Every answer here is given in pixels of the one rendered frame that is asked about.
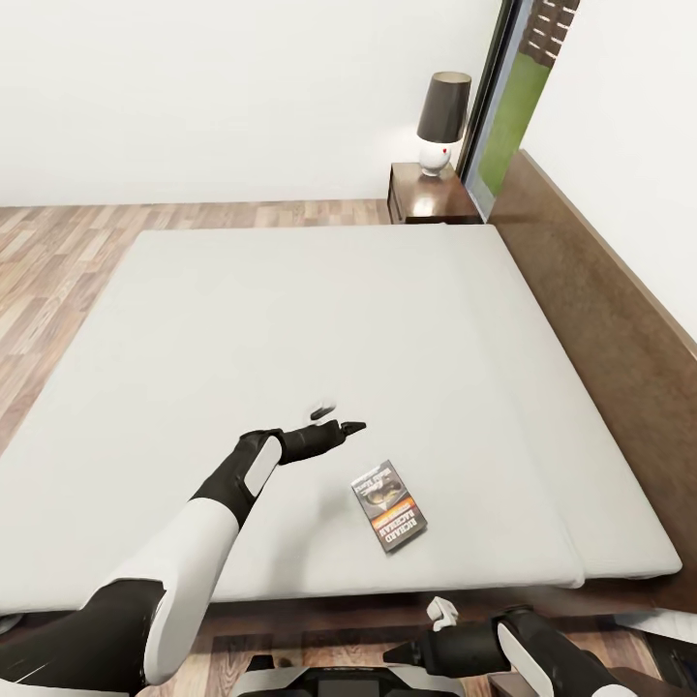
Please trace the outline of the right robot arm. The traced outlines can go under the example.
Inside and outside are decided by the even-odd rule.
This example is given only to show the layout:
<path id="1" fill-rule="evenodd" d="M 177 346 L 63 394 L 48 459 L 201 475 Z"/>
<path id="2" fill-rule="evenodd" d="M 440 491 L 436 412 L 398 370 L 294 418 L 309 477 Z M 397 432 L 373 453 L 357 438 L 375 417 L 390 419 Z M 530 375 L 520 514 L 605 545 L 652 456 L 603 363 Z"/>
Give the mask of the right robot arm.
<path id="1" fill-rule="evenodd" d="M 457 624 L 452 602 L 435 597 L 427 609 L 434 630 L 382 654 L 390 666 L 424 667 L 460 679 L 515 670 L 538 697 L 638 697 L 589 650 L 560 634 L 532 605 L 487 613 L 485 622 Z"/>

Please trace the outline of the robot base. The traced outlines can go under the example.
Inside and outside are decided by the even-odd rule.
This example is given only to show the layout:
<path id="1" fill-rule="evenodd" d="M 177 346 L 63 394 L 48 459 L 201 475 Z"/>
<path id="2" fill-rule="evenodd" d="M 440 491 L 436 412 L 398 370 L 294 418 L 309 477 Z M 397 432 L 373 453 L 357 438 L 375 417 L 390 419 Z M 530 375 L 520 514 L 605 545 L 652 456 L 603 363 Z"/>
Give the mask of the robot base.
<path id="1" fill-rule="evenodd" d="M 424 667 L 275 668 L 272 655 L 253 655 L 230 697 L 467 697 L 460 679 Z"/>

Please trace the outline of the hardback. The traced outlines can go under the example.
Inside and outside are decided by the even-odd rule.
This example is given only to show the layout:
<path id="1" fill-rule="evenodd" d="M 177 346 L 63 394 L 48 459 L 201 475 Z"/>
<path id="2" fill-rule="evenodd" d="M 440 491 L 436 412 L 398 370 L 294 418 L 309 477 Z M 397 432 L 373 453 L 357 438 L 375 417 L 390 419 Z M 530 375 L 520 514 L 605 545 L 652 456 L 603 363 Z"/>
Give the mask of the hardback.
<path id="1" fill-rule="evenodd" d="M 350 486 L 386 554 L 428 525 L 391 461 L 374 467 Z"/>

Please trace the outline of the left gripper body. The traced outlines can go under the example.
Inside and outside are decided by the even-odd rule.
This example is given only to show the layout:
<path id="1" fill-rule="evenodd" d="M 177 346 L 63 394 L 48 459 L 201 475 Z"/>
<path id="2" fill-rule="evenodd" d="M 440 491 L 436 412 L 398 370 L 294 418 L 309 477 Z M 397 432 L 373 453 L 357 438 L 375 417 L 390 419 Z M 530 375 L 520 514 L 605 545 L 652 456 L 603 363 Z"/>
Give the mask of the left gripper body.
<path id="1" fill-rule="evenodd" d="M 328 420 L 325 424 L 316 427 L 298 429 L 304 440 L 304 459 L 311 459 L 327 453 L 329 449 L 338 447 L 344 443 L 338 419 Z"/>

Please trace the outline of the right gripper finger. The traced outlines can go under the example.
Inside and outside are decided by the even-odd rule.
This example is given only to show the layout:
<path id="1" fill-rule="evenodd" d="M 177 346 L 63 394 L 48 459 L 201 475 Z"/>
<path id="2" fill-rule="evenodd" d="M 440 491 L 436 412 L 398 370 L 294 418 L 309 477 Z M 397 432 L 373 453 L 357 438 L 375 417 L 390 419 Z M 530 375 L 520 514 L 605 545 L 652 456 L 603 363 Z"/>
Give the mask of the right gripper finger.
<path id="1" fill-rule="evenodd" d="M 382 656 L 383 662 L 388 662 L 390 666 L 424 667 L 420 634 L 416 635 L 416 640 L 384 652 Z"/>

